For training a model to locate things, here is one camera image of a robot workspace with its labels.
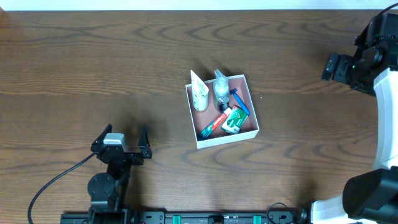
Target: wooden table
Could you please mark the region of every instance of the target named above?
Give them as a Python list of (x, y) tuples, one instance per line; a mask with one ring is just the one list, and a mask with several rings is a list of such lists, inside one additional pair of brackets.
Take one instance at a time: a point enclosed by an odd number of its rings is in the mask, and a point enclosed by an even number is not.
[[(376, 98), (320, 80), (353, 54), (376, 11), (5, 12), (0, 28), (0, 223), (90, 154), (111, 123), (130, 149), (144, 124), (153, 159), (133, 168), (131, 208), (265, 210), (342, 193), (372, 169)], [(260, 132), (196, 149), (185, 84), (244, 73)], [(93, 158), (36, 201), (35, 223), (90, 207)]]

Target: white wall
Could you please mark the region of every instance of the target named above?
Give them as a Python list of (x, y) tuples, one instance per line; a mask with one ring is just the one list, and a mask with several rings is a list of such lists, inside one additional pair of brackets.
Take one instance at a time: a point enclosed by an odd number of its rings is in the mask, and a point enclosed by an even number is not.
[(21, 10), (384, 9), (398, 0), (0, 0)]

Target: open cardboard box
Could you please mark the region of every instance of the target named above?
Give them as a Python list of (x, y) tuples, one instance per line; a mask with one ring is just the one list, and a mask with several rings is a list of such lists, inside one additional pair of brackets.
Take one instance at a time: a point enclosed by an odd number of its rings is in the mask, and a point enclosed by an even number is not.
[[(208, 106), (205, 111), (195, 110), (192, 102), (192, 84), (185, 86), (185, 89), (187, 91), (189, 109), (191, 112), (193, 131), (195, 132), (195, 139), (197, 141), (198, 149), (210, 146), (217, 146), (229, 142), (251, 139), (254, 138), (260, 130), (256, 114), (254, 112), (253, 103), (251, 101), (248, 84), (246, 83), (244, 75), (234, 75), (227, 78), (229, 80), (229, 89), (233, 90), (237, 88), (236, 93), (250, 111), (250, 115), (243, 123), (240, 132), (234, 135), (228, 134), (227, 132), (223, 131), (221, 129), (222, 124), (220, 124), (208, 139), (198, 139), (197, 135), (221, 114), (216, 109), (216, 106), (214, 104), (213, 82), (215, 81), (215, 79), (205, 81), (206, 86), (209, 88)], [(235, 100), (235, 97), (231, 95), (229, 100), (229, 107), (232, 108), (233, 106), (240, 107), (239, 103)]]

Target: wire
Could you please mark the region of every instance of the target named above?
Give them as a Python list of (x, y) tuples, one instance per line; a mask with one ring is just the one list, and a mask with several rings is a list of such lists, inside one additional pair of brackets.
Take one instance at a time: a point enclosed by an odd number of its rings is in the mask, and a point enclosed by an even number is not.
[(395, 3), (395, 4), (393, 4), (393, 5), (391, 5), (391, 6), (387, 7), (387, 8), (385, 8), (383, 11), (379, 12), (378, 16), (381, 15), (381, 14), (383, 14), (383, 13), (385, 13), (385, 12), (387, 12), (388, 10), (390, 10), (390, 9), (392, 9), (393, 7), (396, 7), (396, 6), (398, 6), (398, 3)]
[(91, 155), (89, 155), (86, 159), (83, 159), (81, 162), (79, 162), (78, 164), (74, 165), (73, 167), (71, 167), (70, 169), (66, 170), (65, 172), (63, 172), (62, 174), (54, 177), (54, 179), (50, 180), (50, 182), (46, 183), (40, 190), (39, 192), (37, 192), (37, 194), (35, 195), (35, 197), (32, 199), (32, 201), (30, 202), (29, 208), (27, 209), (27, 219), (29, 221), (29, 224), (33, 224), (32, 221), (32, 208), (33, 208), (33, 204), (35, 203), (36, 199), (39, 197), (39, 195), (47, 188), (49, 187), (50, 184), (54, 183), (56, 180), (58, 180), (59, 178), (61, 178), (62, 176), (64, 176), (65, 174), (69, 173), (70, 171), (76, 169), (77, 167), (80, 167), (82, 164), (84, 164), (85, 162), (87, 162), (91, 157), (93, 157), (95, 155), (95, 153), (93, 152)]
[(269, 218), (269, 216), (268, 216), (268, 213), (269, 213), (269, 210), (271, 210), (272, 208), (273, 208), (273, 206), (275, 206), (275, 205), (283, 205), (285, 208), (287, 208), (287, 210), (294, 216), (294, 213), (292, 212), (292, 211), (290, 211), (289, 210), (289, 208), (284, 204), (284, 203), (282, 203), (282, 202), (277, 202), (277, 203), (273, 203), (269, 208), (268, 208), (268, 210), (267, 210), (267, 219), (268, 219), (268, 221), (270, 221), (272, 224), (276, 224), (274, 221), (272, 221), (270, 218)]

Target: colgate logo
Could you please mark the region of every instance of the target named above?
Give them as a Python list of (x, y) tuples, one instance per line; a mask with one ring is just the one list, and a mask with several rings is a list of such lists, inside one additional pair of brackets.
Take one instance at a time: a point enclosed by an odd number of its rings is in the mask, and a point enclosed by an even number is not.
[(224, 113), (221, 116), (219, 116), (217, 118), (217, 120), (214, 122), (213, 127), (217, 127), (218, 123), (220, 123), (225, 117), (226, 117), (226, 114), (224, 114)]

